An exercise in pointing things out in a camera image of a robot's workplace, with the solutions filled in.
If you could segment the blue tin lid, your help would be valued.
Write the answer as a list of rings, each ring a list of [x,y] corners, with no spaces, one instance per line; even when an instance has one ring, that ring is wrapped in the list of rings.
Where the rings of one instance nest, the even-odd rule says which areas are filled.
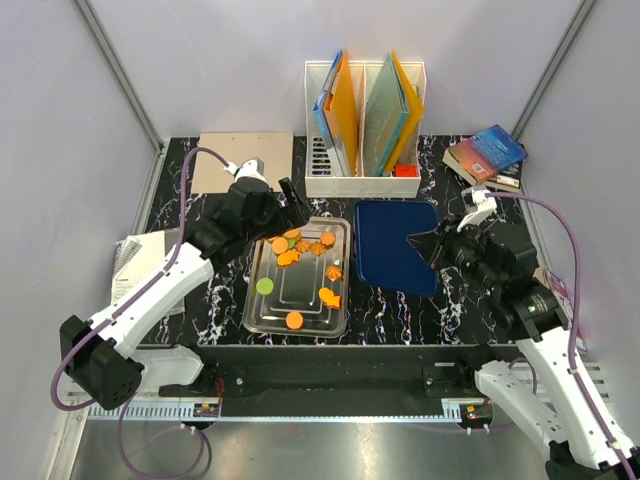
[[[438,225],[427,202],[360,200],[355,204],[354,255],[359,279],[372,287],[430,298],[436,274],[409,237]]]

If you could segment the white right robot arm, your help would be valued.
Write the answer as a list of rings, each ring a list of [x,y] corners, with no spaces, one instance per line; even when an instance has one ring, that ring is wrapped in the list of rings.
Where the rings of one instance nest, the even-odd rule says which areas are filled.
[[[408,241],[434,271],[455,267],[487,290],[497,324],[529,362],[549,400],[541,401],[488,345],[460,355],[447,381],[463,395],[480,394],[499,406],[538,446],[549,478],[638,478],[639,448],[593,384],[571,338],[572,322],[535,277],[537,250],[525,227],[458,222],[447,219]]]

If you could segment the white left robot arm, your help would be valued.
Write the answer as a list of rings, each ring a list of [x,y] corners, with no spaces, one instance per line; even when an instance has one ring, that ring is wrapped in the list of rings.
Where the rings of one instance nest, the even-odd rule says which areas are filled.
[[[276,194],[264,181],[236,180],[213,210],[193,223],[165,264],[114,304],[88,320],[69,317],[60,327],[62,361],[50,395],[68,375],[106,410],[125,404],[139,389],[183,385],[196,396],[215,386],[216,372],[191,348],[140,350],[151,328],[183,297],[242,256],[255,241],[281,235],[308,223],[310,209],[291,181],[279,182]]]

